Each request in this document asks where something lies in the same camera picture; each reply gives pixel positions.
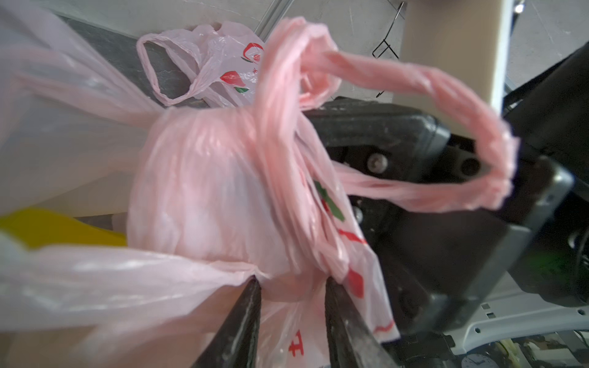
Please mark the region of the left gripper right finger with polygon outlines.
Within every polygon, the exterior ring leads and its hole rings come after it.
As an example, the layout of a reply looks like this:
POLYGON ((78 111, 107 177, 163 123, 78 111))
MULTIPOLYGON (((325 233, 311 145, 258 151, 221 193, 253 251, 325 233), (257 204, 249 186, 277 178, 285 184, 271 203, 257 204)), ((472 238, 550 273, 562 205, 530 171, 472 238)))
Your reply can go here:
POLYGON ((326 282, 325 320, 332 367, 398 366, 369 331, 344 286, 332 278, 326 282))

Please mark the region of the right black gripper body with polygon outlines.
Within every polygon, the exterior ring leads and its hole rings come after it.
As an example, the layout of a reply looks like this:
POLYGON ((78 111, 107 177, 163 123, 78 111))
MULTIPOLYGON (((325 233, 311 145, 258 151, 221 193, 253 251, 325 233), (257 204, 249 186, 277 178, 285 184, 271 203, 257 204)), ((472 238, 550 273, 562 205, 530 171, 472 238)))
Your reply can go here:
POLYGON ((355 197, 404 336, 464 326, 570 193, 572 174, 547 156, 519 161, 501 209, 411 213, 355 197))

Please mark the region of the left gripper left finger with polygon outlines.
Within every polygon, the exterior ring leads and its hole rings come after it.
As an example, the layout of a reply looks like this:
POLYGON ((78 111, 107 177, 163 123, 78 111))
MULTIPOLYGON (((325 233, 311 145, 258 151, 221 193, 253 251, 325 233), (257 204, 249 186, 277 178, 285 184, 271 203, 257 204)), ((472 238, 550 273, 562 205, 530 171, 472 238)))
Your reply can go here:
POLYGON ((192 367, 255 367, 261 310, 262 289, 257 279, 251 278, 192 367))

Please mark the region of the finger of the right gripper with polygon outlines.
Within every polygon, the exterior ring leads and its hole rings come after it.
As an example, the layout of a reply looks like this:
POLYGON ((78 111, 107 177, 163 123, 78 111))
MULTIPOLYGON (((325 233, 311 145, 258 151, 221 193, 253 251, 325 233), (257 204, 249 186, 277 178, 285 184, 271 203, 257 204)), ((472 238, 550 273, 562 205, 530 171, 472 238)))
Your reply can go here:
POLYGON ((397 104, 336 98, 305 116, 333 161, 382 179, 422 181, 450 138, 437 118, 397 104))

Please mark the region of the pink plastic bag front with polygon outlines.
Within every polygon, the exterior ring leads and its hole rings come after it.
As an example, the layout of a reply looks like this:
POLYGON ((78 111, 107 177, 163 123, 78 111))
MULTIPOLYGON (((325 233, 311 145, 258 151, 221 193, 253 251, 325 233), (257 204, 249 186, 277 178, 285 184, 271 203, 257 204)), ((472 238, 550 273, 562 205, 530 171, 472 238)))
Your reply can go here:
POLYGON ((125 211, 127 244, 1 237, 5 367, 188 367, 251 279, 260 367, 328 363, 325 287, 379 342, 400 333, 349 196, 416 213, 498 209, 518 140, 454 77, 339 52, 327 26, 281 21, 250 106, 162 108, 56 15, 1 4, 1 212, 125 211), (342 81, 430 97, 491 166, 463 184, 377 179, 333 162, 307 110, 342 81))

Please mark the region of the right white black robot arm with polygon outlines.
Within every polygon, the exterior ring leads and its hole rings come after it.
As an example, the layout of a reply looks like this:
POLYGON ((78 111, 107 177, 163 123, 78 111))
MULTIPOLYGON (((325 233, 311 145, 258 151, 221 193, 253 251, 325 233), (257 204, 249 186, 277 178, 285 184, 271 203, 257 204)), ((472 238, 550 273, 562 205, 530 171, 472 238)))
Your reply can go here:
POLYGON ((504 99, 522 138, 514 190, 497 211, 409 213, 354 196, 401 337, 377 343, 328 282, 334 367, 509 366, 508 343, 557 334, 579 362, 588 327, 588 48, 504 99))

